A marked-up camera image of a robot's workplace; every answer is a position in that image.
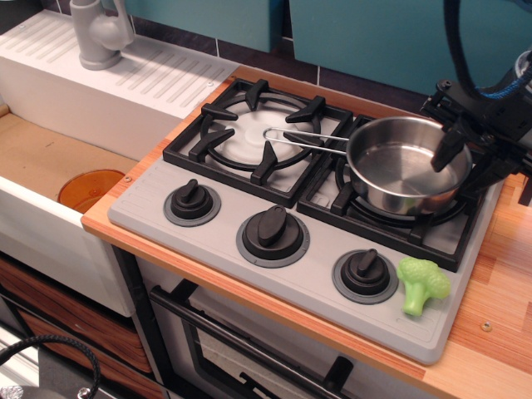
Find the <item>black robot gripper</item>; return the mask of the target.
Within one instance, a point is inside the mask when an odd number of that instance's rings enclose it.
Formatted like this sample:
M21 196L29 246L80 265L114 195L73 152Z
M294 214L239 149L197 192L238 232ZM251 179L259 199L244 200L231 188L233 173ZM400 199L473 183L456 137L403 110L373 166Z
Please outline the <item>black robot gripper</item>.
M531 91L520 89L504 99L473 98L462 86L441 80L421 112L442 124L443 138L431 159L441 172L463 150L476 160L458 190L473 198L508 175L531 165Z

